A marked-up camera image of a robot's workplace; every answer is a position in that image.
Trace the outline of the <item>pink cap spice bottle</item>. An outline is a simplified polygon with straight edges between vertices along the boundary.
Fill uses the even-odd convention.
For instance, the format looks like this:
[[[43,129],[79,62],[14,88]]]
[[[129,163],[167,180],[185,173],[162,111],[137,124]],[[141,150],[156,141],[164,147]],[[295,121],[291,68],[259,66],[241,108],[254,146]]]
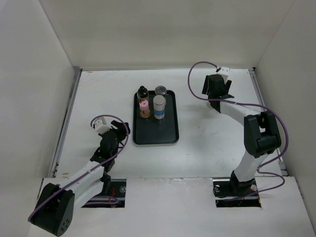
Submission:
[[[147,119],[151,115],[149,102],[147,100],[142,100],[139,102],[139,109],[140,109],[140,117]]]

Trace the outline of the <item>black knob spice bottle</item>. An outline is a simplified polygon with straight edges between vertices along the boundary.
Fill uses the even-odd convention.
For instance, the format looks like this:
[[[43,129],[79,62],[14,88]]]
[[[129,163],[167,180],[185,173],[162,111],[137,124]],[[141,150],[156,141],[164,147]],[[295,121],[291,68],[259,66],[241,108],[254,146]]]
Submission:
[[[149,101],[149,92],[146,87],[140,86],[137,90],[137,99],[138,102],[142,102],[144,100]]]

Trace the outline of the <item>silver lid blue label jar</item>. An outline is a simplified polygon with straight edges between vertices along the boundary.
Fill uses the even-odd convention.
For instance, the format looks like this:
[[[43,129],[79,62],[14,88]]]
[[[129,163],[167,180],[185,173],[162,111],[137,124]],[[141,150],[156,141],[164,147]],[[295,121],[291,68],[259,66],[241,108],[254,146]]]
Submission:
[[[153,98],[154,117],[156,119],[163,119],[165,115],[166,99],[162,95],[156,95]]]

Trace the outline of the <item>black knob grinder bottle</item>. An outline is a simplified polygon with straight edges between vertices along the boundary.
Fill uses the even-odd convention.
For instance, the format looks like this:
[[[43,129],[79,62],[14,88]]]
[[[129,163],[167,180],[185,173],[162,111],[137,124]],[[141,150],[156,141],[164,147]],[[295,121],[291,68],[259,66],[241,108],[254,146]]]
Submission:
[[[214,108],[212,107],[212,105],[211,105],[211,103],[210,103],[210,102],[206,102],[206,104],[207,104],[207,107],[208,107],[208,108],[210,108],[210,109],[214,109]]]

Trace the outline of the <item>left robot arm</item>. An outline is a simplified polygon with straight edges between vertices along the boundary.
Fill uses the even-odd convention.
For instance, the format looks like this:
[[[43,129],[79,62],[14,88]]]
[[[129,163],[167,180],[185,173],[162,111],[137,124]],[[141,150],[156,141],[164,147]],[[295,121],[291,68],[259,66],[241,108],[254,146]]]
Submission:
[[[108,172],[127,144],[129,124],[113,117],[108,126],[104,116],[97,116],[90,126],[101,137],[100,145],[93,156],[84,168],[67,180],[44,186],[34,211],[28,217],[28,222],[56,237],[66,232],[74,212],[81,207],[113,206],[119,203],[114,195],[108,195],[111,191]]]

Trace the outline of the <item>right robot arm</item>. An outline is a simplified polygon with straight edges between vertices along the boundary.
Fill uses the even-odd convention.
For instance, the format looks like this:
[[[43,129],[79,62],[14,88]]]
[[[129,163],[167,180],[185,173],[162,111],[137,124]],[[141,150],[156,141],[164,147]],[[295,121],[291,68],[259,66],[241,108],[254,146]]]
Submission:
[[[224,82],[219,74],[206,76],[202,94],[208,96],[212,108],[225,114],[243,126],[245,153],[238,167],[232,172],[229,190],[241,195],[252,185],[259,165],[281,146],[281,138],[274,113],[265,109],[260,112],[246,105],[239,105],[229,94],[232,81]]]

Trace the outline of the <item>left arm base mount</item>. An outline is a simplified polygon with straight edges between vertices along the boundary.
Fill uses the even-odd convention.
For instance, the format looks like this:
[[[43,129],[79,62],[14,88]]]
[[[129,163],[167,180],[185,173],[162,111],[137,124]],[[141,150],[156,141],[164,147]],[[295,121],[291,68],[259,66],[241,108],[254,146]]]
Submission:
[[[126,196],[126,179],[112,179],[106,174],[101,178],[102,191],[94,196],[83,208],[124,208]]]

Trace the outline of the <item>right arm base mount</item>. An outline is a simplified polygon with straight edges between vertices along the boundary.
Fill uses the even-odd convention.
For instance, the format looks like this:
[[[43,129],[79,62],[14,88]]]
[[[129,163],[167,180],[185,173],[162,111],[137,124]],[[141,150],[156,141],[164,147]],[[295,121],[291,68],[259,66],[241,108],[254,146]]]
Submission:
[[[255,179],[240,182],[232,172],[229,179],[213,179],[213,194],[218,208],[261,207]]]

